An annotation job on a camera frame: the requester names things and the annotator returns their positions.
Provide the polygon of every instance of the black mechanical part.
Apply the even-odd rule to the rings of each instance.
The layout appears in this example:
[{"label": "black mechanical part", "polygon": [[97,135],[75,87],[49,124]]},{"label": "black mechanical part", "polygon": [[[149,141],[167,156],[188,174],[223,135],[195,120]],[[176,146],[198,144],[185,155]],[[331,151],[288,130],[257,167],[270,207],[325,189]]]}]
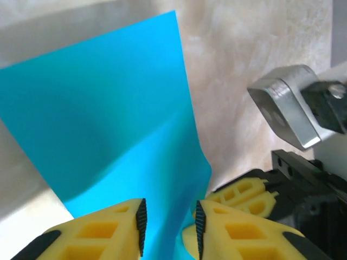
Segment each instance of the black mechanical part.
[{"label": "black mechanical part", "polygon": [[347,133],[347,88],[339,81],[311,84],[301,91],[320,126]]},{"label": "black mechanical part", "polygon": [[321,249],[316,247],[307,238],[300,237],[291,232],[284,232],[283,236],[307,259],[307,260],[331,260]]},{"label": "black mechanical part", "polygon": [[266,179],[266,190],[279,193],[268,219],[299,230],[332,259],[347,259],[347,183],[325,172],[320,161],[292,152],[273,151],[272,165],[268,172],[251,170],[216,191],[242,178]]},{"label": "black mechanical part", "polygon": [[36,237],[11,260],[36,260],[60,235],[60,230],[52,230]]}]

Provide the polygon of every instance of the screw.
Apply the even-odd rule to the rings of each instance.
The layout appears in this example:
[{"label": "screw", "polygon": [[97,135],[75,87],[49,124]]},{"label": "screw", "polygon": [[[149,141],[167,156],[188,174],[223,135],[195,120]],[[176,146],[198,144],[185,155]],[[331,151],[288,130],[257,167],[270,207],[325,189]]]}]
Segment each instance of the screw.
[{"label": "screw", "polygon": [[346,87],[342,84],[334,84],[329,86],[328,91],[334,98],[341,99],[344,97],[347,90]]}]

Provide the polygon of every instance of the beige marble surface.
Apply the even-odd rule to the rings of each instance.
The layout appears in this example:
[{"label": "beige marble surface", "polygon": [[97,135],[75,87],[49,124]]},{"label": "beige marble surface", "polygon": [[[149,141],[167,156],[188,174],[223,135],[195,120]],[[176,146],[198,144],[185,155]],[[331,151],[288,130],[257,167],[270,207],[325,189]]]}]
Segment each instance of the beige marble surface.
[{"label": "beige marble surface", "polygon": [[[246,87],[277,66],[329,67],[332,0],[0,0],[0,67],[172,9],[213,167],[210,190],[250,168],[269,169],[270,150],[293,148],[273,134]],[[70,218],[0,123],[0,259]]]}]

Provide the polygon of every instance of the cyan sheet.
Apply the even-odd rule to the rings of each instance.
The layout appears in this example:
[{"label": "cyan sheet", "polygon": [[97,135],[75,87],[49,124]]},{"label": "cyan sheet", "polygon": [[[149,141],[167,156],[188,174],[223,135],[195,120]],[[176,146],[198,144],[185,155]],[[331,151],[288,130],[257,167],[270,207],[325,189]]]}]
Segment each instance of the cyan sheet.
[{"label": "cyan sheet", "polygon": [[146,198],[144,259],[192,259],[211,169],[174,12],[0,70],[0,117],[74,217]]}]

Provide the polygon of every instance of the silver metal block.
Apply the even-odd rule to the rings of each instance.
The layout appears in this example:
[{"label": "silver metal block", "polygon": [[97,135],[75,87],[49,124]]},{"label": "silver metal block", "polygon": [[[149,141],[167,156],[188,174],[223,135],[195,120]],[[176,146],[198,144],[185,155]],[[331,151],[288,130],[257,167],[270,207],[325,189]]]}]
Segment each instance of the silver metal block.
[{"label": "silver metal block", "polygon": [[301,95],[316,81],[308,66],[296,65],[276,68],[247,88],[275,134],[302,151],[334,134],[318,125]]}]

